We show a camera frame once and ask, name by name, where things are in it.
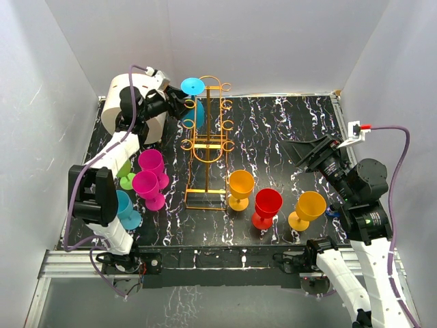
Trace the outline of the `orange wine glass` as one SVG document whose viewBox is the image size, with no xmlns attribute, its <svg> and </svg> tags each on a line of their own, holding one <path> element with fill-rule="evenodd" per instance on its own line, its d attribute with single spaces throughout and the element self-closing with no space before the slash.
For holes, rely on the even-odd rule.
<svg viewBox="0 0 437 328">
<path fill-rule="evenodd" d="M 288 223 L 295 231 L 305 231 L 325 210 L 326 201 L 323 196 L 315 191 L 306 191 L 298 198 L 295 211 L 288 217 Z"/>
<path fill-rule="evenodd" d="M 229 177 L 229 207 L 237 212 L 244 211 L 249 205 L 249 196 L 255 186 L 254 177 L 246 170 L 234 171 Z"/>
</svg>

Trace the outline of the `red wine glass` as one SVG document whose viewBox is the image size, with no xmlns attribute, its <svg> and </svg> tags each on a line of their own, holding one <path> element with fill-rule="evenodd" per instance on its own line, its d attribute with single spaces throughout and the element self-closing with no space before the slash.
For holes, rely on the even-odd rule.
<svg viewBox="0 0 437 328">
<path fill-rule="evenodd" d="M 255 196 L 255 212 L 252 224 L 258 230 L 267 230 L 272 226 L 273 217 L 283 205 L 281 194 L 270 188 L 260 190 Z"/>
</svg>

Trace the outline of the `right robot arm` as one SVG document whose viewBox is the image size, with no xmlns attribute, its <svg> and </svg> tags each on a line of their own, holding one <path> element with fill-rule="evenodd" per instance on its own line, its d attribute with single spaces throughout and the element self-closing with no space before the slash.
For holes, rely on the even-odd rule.
<svg viewBox="0 0 437 328">
<path fill-rule="evenodd" d="M 389 190 L 386 167 L 374 159 L 351 164 L 341 141 L 330 135 L 313 141 L 285 140 L 281 145 L 296 167 L 320 172 L 340 195 L 343 202 L 333 209 L 339 213 L 365 282 L 357 280 L 330 237 L 307 241 L 305 265 L 327 276 L 353 327 L 418 327 L 397 287 L 395 233 L 380 202 Z"/>
</svg>

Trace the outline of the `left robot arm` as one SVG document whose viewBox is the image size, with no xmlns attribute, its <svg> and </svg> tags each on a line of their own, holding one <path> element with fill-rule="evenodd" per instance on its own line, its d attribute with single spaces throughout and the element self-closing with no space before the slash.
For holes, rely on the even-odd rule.
<svg viewBox="0 0 437 328">
<path fill-rule="evenodd" d="M 167 86 L 142 94 L 137 87 L 119 92 L 120 112 L 110 142 L 84 165 L 73 165 L 68 172 L 68 218 L 76 218 L 99 238 L 106 252 L 102 263 L 127 273 L 135 272 L 141 256 L 134 240 L 119 220 L 114 179 L 150 134 L 148 120 L 166 113 L 181 120 L 187 113 L 187 94 Z"/>
</svg>

